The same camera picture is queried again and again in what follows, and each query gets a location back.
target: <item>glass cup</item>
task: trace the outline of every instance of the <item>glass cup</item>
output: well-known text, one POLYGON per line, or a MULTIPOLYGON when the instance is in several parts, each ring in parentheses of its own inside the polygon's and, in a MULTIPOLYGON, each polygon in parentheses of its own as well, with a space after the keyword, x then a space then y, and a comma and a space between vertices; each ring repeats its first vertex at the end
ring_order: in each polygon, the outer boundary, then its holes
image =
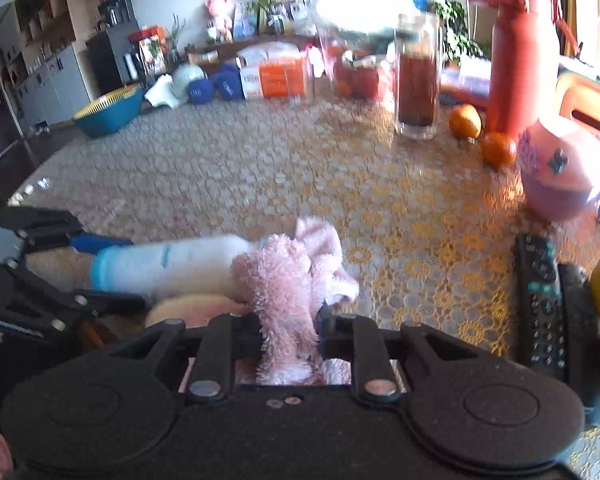
POLYGON ((435 14, 400 14, 395 29, 395 129, 411 139, 436 134, 443 49, 435 14))

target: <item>glass jar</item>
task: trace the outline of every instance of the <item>glass jar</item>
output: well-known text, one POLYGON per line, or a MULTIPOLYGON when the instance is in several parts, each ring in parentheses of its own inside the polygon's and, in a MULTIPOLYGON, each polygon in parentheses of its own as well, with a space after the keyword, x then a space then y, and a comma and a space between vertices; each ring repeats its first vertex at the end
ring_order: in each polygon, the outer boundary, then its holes
POLYGON ((436 134, 443 51, 440 19, 400 14, 395 29, 395 129, 411 139, 436 134))
POLYGON ((412 0, 310 0, 308 6, 333 91, 344 98, 391 99, 395 20, 417 14, 412 0))

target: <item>tangerine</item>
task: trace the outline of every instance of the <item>tangerine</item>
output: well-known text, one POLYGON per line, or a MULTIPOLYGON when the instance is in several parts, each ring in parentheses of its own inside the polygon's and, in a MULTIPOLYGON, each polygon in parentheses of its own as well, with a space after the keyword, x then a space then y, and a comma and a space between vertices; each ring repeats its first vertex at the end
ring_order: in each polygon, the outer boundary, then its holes
POLYGON ((482 130, 478 110, 469 104, 457 105, 449 112, 449 128, 458 139, 477 139, 482 130))
POLYGON ((480 154, 496 170, 516 161, 516 141, 505 134, 488 134, 480 143, 480 154))

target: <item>blue bowl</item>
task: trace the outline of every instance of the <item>blue bowl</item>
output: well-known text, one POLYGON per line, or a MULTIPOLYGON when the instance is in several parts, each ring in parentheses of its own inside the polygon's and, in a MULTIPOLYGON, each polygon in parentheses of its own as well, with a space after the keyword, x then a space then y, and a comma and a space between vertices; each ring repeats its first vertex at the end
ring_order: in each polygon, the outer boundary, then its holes
POLYGON ((93 139, 114 134, 138 117, 143 98, 140 85, 119 88, 78 111, 74 123, 93 139))

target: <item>pink teddy bear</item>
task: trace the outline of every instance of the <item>pink teddy bear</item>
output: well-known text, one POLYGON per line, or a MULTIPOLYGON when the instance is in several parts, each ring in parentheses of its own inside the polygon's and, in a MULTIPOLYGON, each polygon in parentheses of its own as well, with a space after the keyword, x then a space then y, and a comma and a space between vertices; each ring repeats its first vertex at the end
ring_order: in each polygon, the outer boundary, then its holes
POLYGON ((234 22, 229 17, 233 7, 232 4, 229 3, 229 0, 207 0, 205 7, 211 14, 214 27, 222 38, 222 42, 231 43, 234 40, 231 35, 234 22))

